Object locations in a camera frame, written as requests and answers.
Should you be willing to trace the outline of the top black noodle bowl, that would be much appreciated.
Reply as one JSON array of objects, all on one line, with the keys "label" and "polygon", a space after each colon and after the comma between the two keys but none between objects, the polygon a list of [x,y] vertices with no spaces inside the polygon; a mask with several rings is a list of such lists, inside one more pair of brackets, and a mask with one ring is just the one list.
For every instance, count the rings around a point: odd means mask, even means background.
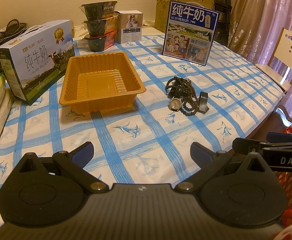
[{"label": "top black noodle bowl", "polygon": [[117,1],[82,4],[79,8],[88,21],[101,20],[112,17],[115,13]]}]

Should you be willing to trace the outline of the bottom black noodle bowl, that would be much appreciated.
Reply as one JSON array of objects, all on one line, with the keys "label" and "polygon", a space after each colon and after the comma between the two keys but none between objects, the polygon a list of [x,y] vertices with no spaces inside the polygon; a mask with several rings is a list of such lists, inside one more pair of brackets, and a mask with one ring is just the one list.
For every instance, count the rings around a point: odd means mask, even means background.
[{"label": "bottom black noodle bowl", "polygon": [[102,36],[90,36],[87,34],[84,36],[84,40],[88,44],[90,51],[100,52],[110,48],[115,44],[116,34],[116,30]]}]

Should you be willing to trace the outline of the black noodle bowl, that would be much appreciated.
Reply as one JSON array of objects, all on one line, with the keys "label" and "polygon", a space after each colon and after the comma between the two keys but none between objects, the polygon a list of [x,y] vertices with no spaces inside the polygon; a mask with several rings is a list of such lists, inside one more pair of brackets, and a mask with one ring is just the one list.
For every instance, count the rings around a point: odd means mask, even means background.
[{"label": "black noodle bowl", "polygon": [[115,44],[116,34],[116,30],[102,36],[90,36],[87,34],[84,36],[84,40],[88,44],[90,51],[100,52],[110,48]]},{"label": "black noodle bowl", "polygon": [[117,1],[82,4],[79,8],[88,21],[101,20],[112,17],[115,13]]},{"label": "black noodle bowl", "polygon": [[100,20],[84,21],[84,26],[90,36],[103,36],[117,29],[117,18],[115,15]]}]

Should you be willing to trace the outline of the pink curtain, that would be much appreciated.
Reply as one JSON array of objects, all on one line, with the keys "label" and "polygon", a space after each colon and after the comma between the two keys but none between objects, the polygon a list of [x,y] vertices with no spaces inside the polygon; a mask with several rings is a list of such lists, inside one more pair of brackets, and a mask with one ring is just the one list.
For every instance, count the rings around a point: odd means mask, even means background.
[{"label": "pink curtain", "polygon": [[[270,59],[282,28],[292,30],[292,0],[231,0],[228,47],[253,64],[267,64],[292,81],[292,72]],[[292,85],[281,108],[292,121]]]}]

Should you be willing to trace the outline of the white wooden chair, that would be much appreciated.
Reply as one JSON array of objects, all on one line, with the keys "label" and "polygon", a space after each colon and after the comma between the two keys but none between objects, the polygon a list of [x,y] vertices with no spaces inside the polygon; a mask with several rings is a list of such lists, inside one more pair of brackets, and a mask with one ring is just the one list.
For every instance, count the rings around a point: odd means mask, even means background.
[{"label": "white wooden chair", "polygon": [[[287,66],[283,76],[270,67],[274,59]],[[282,28],[268,63],[255,64],[255,66],[275,81],[283,92],[286,93],[292,85],[292,31]]]}]

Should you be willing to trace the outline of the blue white checkered tablecloth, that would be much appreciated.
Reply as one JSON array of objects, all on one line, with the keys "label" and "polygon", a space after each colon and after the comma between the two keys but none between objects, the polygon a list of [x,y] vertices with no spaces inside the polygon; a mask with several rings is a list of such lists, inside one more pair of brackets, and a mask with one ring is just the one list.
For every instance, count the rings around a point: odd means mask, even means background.
[{"label": "blue white checkered tablecloth", "polygon": [[[49,157],[87,141],[94,158],[85,170],[103,182],[175,185],[199,169],[190,158],[191,143],[229,150],[283,97],[275,82],[219,43],[201,66],[163,56],[163,42],[162,35],[148,35],[110,48],[128,55],[146,87],[130,108],[78,113],[59,104],[62,81],[30,106],[15,101],[0,137],[0,187],[25,153]],[[175,75],[189,78],[197,93],[208,93],[207,113],[185,116],[169,109],[165,86]]]}]

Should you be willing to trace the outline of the light blue milk carton box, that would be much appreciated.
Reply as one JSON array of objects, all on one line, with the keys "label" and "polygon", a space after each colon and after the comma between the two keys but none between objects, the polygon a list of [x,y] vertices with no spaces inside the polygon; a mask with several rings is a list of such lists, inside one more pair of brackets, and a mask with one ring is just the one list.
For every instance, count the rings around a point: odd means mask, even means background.
[{"label": "light blue milk carton box", "polygon": [[71,20],[54,20],[29,28],[0,46],[0,65],[20,101],[32,105],[66,72],[74,56]]}]

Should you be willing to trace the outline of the dark blue milk carton box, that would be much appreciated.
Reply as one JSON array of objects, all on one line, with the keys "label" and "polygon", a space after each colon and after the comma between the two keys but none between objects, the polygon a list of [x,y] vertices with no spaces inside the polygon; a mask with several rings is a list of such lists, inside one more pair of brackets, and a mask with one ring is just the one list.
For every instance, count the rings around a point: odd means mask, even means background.
[{"label": "dark blue milk carton box", "polygon": [[162,55],[205,66],[218,20],[215,10],[170,1]]}]

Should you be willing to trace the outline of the middle black noodle bowl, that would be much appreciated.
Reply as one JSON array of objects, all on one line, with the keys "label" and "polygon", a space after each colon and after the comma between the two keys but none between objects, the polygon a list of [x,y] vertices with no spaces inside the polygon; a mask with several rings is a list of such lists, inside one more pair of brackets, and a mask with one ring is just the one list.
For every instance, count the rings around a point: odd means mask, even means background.
[{"label": "middle black noodle bowl", "polygon": [[84,26],[90,36],[103,36],[117,29],[117,18],[115,15],[100,20],[84,21]]}]

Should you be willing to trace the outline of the small white product box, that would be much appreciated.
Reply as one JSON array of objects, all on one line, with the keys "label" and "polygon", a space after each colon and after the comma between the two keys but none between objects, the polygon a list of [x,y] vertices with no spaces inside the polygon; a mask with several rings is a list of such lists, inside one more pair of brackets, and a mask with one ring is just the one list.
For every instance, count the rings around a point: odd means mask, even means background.
[{"label": "small white product box", "polygon": [[143,13],[138,10],[116,11],[117,43],[140,41],[142,38]]}]

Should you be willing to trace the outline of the orange plastic tray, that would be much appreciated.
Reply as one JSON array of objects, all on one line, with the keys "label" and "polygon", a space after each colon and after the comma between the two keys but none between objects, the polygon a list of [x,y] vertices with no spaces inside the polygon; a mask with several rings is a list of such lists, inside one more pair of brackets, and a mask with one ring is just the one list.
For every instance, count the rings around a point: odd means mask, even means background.
[{"label": "orange plastic tray", "polygon": [[78,113],[132,106],[146,91],[132,62],[123,51],[71,57],[59,103]]}]

